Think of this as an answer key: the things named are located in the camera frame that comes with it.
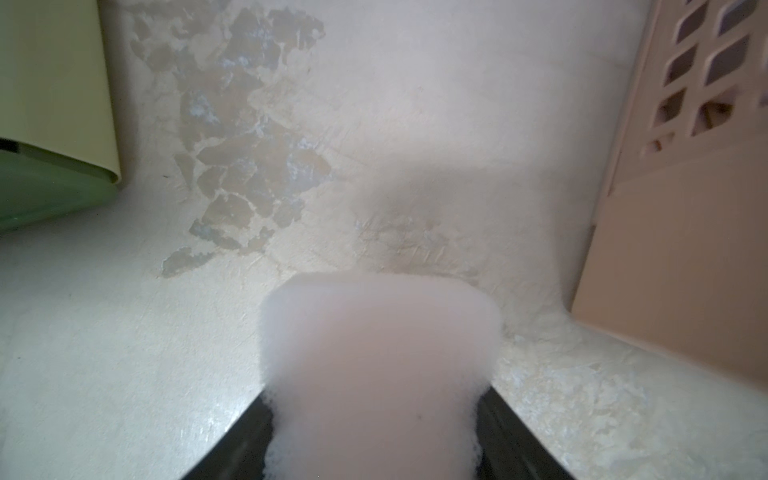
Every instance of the soap foam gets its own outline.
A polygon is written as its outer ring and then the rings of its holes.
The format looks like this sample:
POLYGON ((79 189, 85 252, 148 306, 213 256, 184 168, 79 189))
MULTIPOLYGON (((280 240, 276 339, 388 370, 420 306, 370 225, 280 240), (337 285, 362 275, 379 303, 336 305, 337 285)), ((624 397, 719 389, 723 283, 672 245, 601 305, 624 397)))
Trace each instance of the soap foam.
POLYGON ((295 276, 262 308, 270 480, 469 480, 501 318, 445 278, 295 276))

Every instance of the white surface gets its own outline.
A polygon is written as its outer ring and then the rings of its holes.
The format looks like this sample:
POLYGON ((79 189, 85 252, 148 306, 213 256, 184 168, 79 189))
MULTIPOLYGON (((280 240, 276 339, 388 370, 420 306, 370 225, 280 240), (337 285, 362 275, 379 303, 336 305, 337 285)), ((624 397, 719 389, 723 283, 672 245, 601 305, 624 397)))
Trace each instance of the white surface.
POLYGON ((264 301, 270 480, 472 480, 502 339, 493 300, 414 275, 297 275, 264 301))
POLYGON ((262 387, 266 293, 350 268, 489 293, 495 384, 579 479, 766 477, 764 394, 562 306, 646 1, 213 3, 104 4, 124 189, 0 237, 0 478, 182 475, 262 387))

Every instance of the stain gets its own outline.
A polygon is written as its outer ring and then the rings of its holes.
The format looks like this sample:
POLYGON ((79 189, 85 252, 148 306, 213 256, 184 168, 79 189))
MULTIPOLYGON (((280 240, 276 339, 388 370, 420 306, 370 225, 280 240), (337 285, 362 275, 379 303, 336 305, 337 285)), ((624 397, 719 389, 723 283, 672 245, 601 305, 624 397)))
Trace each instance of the stain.
POLYGON ((282 199, 275 209, 273 220, 278 227, 288 227, 293 222, 301 220, 301 210, 304 208, 304 200, 300 198, 282 199))
POLYGON ((287 7, 272 10, 269 18, 275 40, 283 44, 283 63, 294 48, 312 48, 319 39, 326 36, 323 23, 300 10, 292 12, 287 7))
POLYGON ((359 229, 366 247, 358 265, 365 270, 447 276, 478 286, 482 259, 471 254, 477 249, 464 237, 443 233, 431 218, 374 215, 359 229))
POLYGON ((182 247, 173 252, 167 259, 163 260, 163 278, 171 278, 181 275, 184 272, 200 268, 214 258, 216 254, 196 253, 192 254, 190 247, 182 247))
POLYGON ((264 247, 266 246, 266 243, 270 241, 270 238, 272 238, 272 235, 274 234, 275 230, 261 227, 259 234, 248 240, 248 244, 240 250, 240 255, 250 255, 256 252, 264 253, 264 247))
POLYGON ((194 179, 194 165, 195 161, 189 154, 175 154, 174 160, 179 167, 181 176, 184 178, 189 188, 192 188, 192 180, 194 179))
POLYGON ((232 225, 237 228, 248 227, 253 210, 242 197, 224 194, 216 197, 203 214, 203 223, 208 225, 232 225))
POLYGON ((236 161, 252 161, 253 148, 258 140, 259 138, 256 134, 230 137, 218 145, 205 147, 197 154, 197 159, 206 165, 225 167, 236 161))
MULTIPOLYGON (((184 152, 174 161, 187 186, 209 199, 189 233, 247 255, 264 251, 275 232, 270 227, 299 221, 305 207, 300 195, 331 178, 316 144, 249 104, 249 96, 265 87, 259 72, 276 71, 291 52, 316 45, 325 30, 301 10, 230 6, 230 0, 171 0, 126 9, 133 16, 133 53, 176 80, 184 152), (198 61, 190 39, 219 30, 226 43, 198 61), (175 39, 163 40, 168 32, 175 39), (196 181, 198 162, 206 168, 196 181), (230 228, 244 230, 237 238, 250 235, 246 246, 226 233, 230 228)), ((183 254, 191 255, 179 250, 166 259, 169 271, 186 271, 173 267, 183 254)))
POLYGON ((277 44, 268 18, 244 8, 230 26, 232 38, 222 54, 226 65, 277 69, 282 49, 277 44))
POLYGON ((139 41, 146 40, 152 35, 149 25, 142 17, 134 17, 134 33, 139 41))
MULTIPOLYGON (((174 37, 186 40, 207 32, 216 21, 218 14, 223 12, 230 2, 231 0, 150 2, 129 5, 126 10, 140 16, 140 18, 173 20, 170 29, 174 37)), ((139 31, 137 31, 136 22, 134 22, 134 32, 139 35, 139 31)))
POLYGON ((205 225, 199 220, 195 220, 194 223, 192 223, 190 233, 202 240, 213 242, 214 245, 225 250, 239 250, 243 248, 243 246, 240 245, 240 242, 234 238, 227 237, 221 230, 213 228, 210 225, 205 225))
POLYGON ((208 198, 214 198, 225 170, 224 167, 211 167, 200 174, 197 178, 197 188, 200 192, 208 198))
POLYGON ((131 40, 131 51, 141 60, 144 60, 144 44, 140 41, 131 40))
POLYGON ((174 52, 170 45, 165 44, 155 48, 147 57, 147 66, 154 72, 166 71, 170 69, 174 60, 174 52))

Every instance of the peeling paint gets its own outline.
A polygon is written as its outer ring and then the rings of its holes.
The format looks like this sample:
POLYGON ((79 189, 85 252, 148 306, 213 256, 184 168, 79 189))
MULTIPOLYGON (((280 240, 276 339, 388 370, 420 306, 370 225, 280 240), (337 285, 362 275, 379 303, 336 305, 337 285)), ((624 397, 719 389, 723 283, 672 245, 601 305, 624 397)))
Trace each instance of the peeling paint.
POLYGON ((266 227, 261 227, 261 231, 258 235, 248 241, 248 244, 240 250, 240 255, 250 255, 252 253, 261 252, 264 253, 264 247, 266 243, 275 234, 275 230, 270 230, 266 227))
MULTIPOLYGON (((171 31, 174 37, 189 39, 208 31, 217 16, 231 0, 184 0, 183 2, 151 2, 130 5, 126 9, 141 18, 164 18, 173 20, 171 31)), ((134 32, 139 35, 143 27, 134 23, 134 32)))
POLYGON ((195 220, 194 223, 192 223, 190 233, 202 240, 213 242, 214 245, 225 250, 239 250, 243 248, 243 246, 240 245, 240 242, 234 238, 224 235, 221 230, 213 228, 210 225, 204 225, 199 220, 195 220))
POLYGON ((192 254, 192 249, 190 247, 182 247, 173 252, 163 261, 161 275, 163 278, 171 278, 181 275, 184 272, 205 265, 210 259, 214 258, 214 255, 216 254, 213 252, 192 254))
MULTIPOLYGON (((155 74, 170 72, 176 80, 185 152, 174 161, 187 186, 210 199, 189 234, 247 255, 263 252, 274 228, 299 221, 305 206, 300 195, 331 178, 316 144, 248 103, 250 94, 265 86, 259 69, 277 71, 291 52, 312 48, 325 30, 300 10, 265 13, 257 3, 235 8, 230 0, 172 0, 127 10, 133 15, 133 53, 155 74), (225 31, 227 40, 200 63, 190 39, 215 29, 225 31), (175 39, 168 38, 169 31, 175 39), (207 145, 198 151, 201 141, 207 145), (206 168, 195 179, 197 162, 206 168), (236 240, 248 236, 245 247, 236 240)), ((171 254, 168 271, 195 268, 190 255, 171 254), (180 262, 191 267, 174 266, 180 262)))
POLYGON ((184 178, 184 182, 189 188, 192 188, 192 180, 194 179, 194 165, 195 161, 189 154, 175 154, 174 160, 179 167, 181 176, 184 178))
POLYGON ((221 177, 226 169, 224 167, 211 167, 197 178, 197 188, 208 198, 216 196, 216 190, 221 184, 221 177))
POLYGON ((237 228, 248 227, 253 210, 242 197, 224 194, 216 197, 203 214, 203 223, 208 225, 232 225, 237 228))
POLYGON ((155 48, 147 57, 147 66, 155 72, 166 71, 170 69, 174 60, 174 53, 170 45, 161 45, 155 48))

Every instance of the floor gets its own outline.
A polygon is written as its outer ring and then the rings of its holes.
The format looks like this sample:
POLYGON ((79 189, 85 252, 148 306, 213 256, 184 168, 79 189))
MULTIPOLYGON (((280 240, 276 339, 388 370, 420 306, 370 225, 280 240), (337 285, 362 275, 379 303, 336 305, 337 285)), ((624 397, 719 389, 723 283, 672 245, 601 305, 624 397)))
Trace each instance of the floor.
POLYGON ((649 0, 101 3, 118 200, 0 237, 0 478, 182 475, 295 272, 454 276, 581 480, 768 478, 768 397, 573 323, 649 0))

